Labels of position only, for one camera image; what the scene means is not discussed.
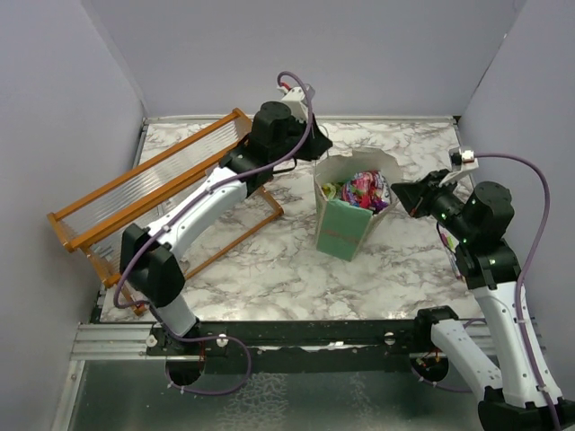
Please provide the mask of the green paper gift bag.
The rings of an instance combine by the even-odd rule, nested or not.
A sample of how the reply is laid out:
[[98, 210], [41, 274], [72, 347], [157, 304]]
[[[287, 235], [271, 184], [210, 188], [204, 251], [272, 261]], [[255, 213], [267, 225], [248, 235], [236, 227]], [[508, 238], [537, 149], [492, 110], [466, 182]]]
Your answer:
[[316, 249], [338, 259], [351, 261], [383, 218], [396, 207], [398, 199], [391, 191], [393, 203], [378, 214], [353, 207], [341, 200], [328, 200], [322, 185], [344, 182], [358, 172], [380, 171], [391, 185], [403, 178], [399, 164], [390, 154], [375, 148], [354, 150], [350, 155], [332, 155], [314, 167], [316, 203]]

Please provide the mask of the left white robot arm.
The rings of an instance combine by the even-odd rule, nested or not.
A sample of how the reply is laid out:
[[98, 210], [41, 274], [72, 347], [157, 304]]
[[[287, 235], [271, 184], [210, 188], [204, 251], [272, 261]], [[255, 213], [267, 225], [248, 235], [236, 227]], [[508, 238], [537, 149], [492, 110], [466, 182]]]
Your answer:
[[182, 254], [224, 212], [243, 202], [274, 176], [279, 164], [316, 161], [332, 147], [318, 128], [310, 101], [268, 101], [252, 129], [218, 163], [208, 178], [174, 210], [146, 227], [128, 226], [121, 237], [120, 281], [130, 283], [168, 330], [175, 352], [192, 352], [199, 320], [181, 291]]

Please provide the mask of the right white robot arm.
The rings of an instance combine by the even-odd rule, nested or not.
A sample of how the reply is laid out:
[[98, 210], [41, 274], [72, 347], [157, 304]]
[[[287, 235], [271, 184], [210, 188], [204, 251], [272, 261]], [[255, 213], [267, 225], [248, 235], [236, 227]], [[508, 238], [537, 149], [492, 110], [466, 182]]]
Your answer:
[[490, 359], [448, 306], [420, 310], [412, 330], [421, 350], [438, 348], [478, 402], [485, 430], [564, 430], [574, 424], [574, 403], [551, 376], [530, 319], [519, 279], [522, 266], [504, 234], [513, 216], [511, 194], [499, 183], [479, 183], [462, 201], [447, 170], [391, 189], [409, 216], [432, 216], [457, 241], [456, 265], [479, 304], [491, 335]]

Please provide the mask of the pink purple snack packet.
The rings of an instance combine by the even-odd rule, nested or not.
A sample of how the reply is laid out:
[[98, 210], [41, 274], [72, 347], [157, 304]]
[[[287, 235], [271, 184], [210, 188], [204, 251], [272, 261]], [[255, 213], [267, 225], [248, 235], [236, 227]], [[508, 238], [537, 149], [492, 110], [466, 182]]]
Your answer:
[[374, 215], [393, 203], [390, 186], [380, 171], [358, 172], [341, 186], [341, 200]]

